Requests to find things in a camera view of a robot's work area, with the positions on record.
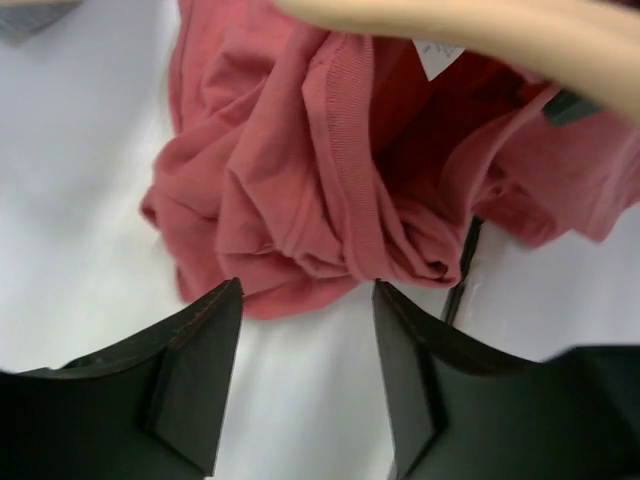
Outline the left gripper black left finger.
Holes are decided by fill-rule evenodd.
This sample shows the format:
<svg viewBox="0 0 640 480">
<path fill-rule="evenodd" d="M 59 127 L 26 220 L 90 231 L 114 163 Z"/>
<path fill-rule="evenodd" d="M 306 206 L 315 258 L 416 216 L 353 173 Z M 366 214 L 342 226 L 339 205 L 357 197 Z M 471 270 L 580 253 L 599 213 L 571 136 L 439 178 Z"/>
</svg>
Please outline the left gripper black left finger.
<svg viewBox="0 0 640 480">
<path fill-rule="evenodd" d="M 5 479 L 205 479 L 214 473 L 243 310 L 228 280 L 59 369 L 1 376 Z"/>
</svg>

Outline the peach plastic hanger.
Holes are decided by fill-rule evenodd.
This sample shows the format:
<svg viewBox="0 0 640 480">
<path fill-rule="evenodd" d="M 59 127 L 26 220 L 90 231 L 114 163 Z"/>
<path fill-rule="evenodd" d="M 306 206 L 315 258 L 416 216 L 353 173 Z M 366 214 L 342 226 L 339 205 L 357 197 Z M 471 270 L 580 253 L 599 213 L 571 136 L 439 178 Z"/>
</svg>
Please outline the peach plastic hanger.
<svg viewBox="0 0 640 480">
<path fill-rule="evenodd" d="M 639 13 L 606 1 L 279 1 L 329 30 L 458 45 L 639 121 Z"/>
</svg>

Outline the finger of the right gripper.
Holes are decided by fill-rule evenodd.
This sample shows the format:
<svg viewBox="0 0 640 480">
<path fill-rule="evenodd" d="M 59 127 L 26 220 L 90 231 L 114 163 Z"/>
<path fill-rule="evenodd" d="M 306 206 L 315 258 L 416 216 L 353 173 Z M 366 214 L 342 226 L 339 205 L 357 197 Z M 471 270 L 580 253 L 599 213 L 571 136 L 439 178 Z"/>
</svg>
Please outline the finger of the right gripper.
<svg viewBox="0 0 640 480">
<path fill-rule="evenodd" d="M 565 126 L 596 113 L 602 107 L 575 92 L 558 92 L 543 107 L 543 114 L 553 126 Z"/>
</svg>

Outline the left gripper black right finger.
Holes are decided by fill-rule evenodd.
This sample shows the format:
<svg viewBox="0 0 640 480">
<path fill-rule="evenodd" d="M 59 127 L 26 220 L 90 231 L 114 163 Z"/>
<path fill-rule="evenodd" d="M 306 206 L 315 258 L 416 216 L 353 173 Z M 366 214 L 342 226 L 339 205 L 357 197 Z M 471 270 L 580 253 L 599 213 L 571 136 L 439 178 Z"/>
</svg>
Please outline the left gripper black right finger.
<svg viewBox="0 0 640 480">
<path fill-rule="evenodd" d="M 492 348 L 377 282 L 374 323 L 399 479 L 635 479 L 639 349 L 543 362 Z"/>
</svg>

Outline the red t shirt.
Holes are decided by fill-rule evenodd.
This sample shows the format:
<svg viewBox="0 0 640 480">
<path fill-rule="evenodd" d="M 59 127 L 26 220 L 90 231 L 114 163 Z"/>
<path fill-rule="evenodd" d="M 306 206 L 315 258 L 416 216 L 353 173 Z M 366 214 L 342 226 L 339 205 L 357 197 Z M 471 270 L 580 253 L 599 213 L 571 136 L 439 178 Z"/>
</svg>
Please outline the red t shirt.
<svg viewBox="0 0 640 480">
<path fill-rule="evenodd" d="M 182 299 L 228 279 L 261 319 L 368 280 L 450 287 L 474 217 L 538 247 L 605 239 L 639 201 L 639 130 L 602 107 L 565 126 L 562 85 L 464 49 L 325 30 L 271 1 L 183 1 L 173 138 L 141 210 Z"/>
</svg>

